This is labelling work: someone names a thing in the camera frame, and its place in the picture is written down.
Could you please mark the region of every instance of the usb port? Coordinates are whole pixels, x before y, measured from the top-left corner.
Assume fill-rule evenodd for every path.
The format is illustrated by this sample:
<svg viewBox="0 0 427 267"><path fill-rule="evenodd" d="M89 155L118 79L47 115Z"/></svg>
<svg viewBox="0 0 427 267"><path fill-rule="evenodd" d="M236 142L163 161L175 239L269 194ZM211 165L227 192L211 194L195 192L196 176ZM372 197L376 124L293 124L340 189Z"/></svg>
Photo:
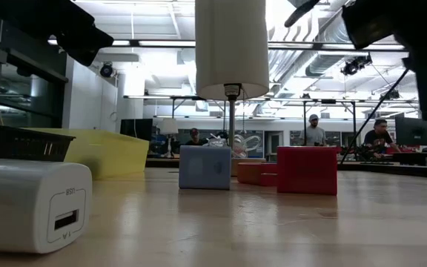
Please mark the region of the usb port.
<svg viewBox="0 0 427 267"><path fill-rule="evenodd" d="M79 220L79 210L67 212L66 214L60 214L56 217L56 223L53 230L60 229L72 223L76 223Z"/></svg>

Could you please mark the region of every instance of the black basket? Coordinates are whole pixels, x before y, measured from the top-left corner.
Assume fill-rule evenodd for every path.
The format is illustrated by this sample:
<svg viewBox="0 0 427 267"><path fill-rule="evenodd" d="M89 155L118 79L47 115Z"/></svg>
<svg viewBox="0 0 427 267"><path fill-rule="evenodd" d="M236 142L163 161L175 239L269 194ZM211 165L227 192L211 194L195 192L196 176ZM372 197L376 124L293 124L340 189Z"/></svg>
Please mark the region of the black basket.
<svg viewBox="0 0 427 267"><path fill-rule="evenodd" d="M63 162L75 137L0 126L0 159Z"/></svg>

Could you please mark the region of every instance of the lamp shade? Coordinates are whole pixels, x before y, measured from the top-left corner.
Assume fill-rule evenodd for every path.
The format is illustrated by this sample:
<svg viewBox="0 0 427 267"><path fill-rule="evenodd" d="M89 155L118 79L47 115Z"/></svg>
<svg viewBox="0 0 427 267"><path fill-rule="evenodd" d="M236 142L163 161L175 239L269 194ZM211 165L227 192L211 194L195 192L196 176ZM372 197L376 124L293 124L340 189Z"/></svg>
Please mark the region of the lamp shade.
<svg viewBox="0 0 427 267"><path fill-rule="evenodd" d="M265 0L196 0L196 91L227 100L224 84L242 84L239 99L269 91Z"/></svg>
<svg viewBox="0 0 427 267"><path fill-rule="evenodd" d="M159 129L161 130L160 134L177 134L179 132L177 121L174 118L163 119Z"/></svg>

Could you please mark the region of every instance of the white box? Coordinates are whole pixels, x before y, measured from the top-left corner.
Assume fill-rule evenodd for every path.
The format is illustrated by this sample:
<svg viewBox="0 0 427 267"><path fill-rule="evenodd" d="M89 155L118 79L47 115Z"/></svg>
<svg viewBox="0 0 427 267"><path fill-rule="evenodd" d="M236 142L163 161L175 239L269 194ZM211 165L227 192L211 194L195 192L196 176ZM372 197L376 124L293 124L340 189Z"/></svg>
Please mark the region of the white box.
<svg viewBox="0 0 427 267"><path fill-rule="evenodd" d="M0 159L0 251L48 253L87 228L92 177L80 164Z"/></svg>

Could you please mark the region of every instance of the man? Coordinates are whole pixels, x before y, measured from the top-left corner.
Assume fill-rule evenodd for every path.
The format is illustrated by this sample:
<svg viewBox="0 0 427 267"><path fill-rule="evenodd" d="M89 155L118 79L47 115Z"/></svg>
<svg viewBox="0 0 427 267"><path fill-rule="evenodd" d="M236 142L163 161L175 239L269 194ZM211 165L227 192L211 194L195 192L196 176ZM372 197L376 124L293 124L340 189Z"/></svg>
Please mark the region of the man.
<svg viewBox="0 0 427 267"><path fill-rule="evenodd" d="M374 124L374 129L365 135L365 145L378 151L374 152L374 156L378 159L383 157L385 143L389 144L396 152L401 152L391 139L390 134L386 130L387 127L388 125L385 119L377 119Z"/></svg>
<svg viewBox="0 0 427 267"><path fill-rule="evenodd" d="M205 139L199 139L199 130L197 130L196 128L191 129L190 135L191 140L185 143L185 145L204 145L208 142Z"/></svg>
<svg viewBox="0 0 427 267"><path fill-rule="evenodd" d="M325 143L325 131L317 126L319 124L319 117L316 114L312 114L309 117L309 127L306 129L306 136L304 142L304 130L301 131L299 138L302 143L307 146L324 146Z"/></svg>

